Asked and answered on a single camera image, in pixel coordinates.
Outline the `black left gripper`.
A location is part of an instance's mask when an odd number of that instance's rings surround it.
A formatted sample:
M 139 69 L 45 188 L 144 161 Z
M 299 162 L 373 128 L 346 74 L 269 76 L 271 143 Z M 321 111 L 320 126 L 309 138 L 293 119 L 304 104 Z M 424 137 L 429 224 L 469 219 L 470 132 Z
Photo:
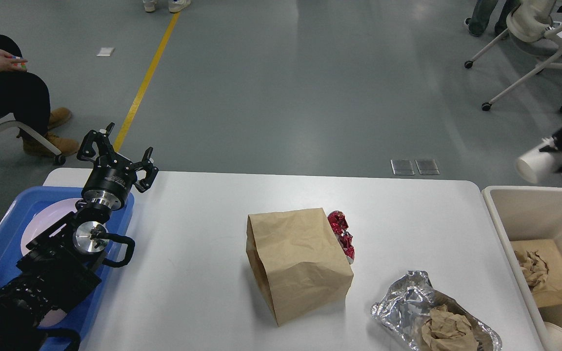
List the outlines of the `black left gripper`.
M 152 186 L 159 169 L 151 158 L 154 148 L 149 147 L 142 160 L 131 163 L 128 171 L 119 169 L 120 156 L 114 151 L 109 136 L 115 124 L 111 122 L 100 131 L 90 130 L 77 152 L 77 159 L 93 164 L 82 190 L 82 198 L 87 203 L 98 202 L 112 211 L 117 211 L 126 204 L 127 197 L 134 186 L 139 193 L 145 193 Z M 138 171 L 144 171 L 144 177 L 138 177 Z

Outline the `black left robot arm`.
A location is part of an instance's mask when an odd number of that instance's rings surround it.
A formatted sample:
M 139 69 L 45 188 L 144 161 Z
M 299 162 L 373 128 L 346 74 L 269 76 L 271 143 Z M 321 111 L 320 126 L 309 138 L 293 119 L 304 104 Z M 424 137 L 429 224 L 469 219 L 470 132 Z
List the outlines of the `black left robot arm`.
M 68 351 L 80 348 L 77 331 L 40 329 L 50 311 L 70 312 L 101 283 L 97 269 L 121 268 L 131 261 L 132 238 L 110 233 L 105 225 L 111 214 L 126 204 L 132 188 L 144 193 L 152 186 L 158 168 L 149 147 L 142 160 L 132 162 L 114 151 L 105 130 L 84 137 L 78 160 L 93 168 L 81 191 L 76 211 L 65 214 L 26 246 L 16 264 L 20 275 L 0 288 L 0 351 L 38 351 L 51 337 L 67 338 Z

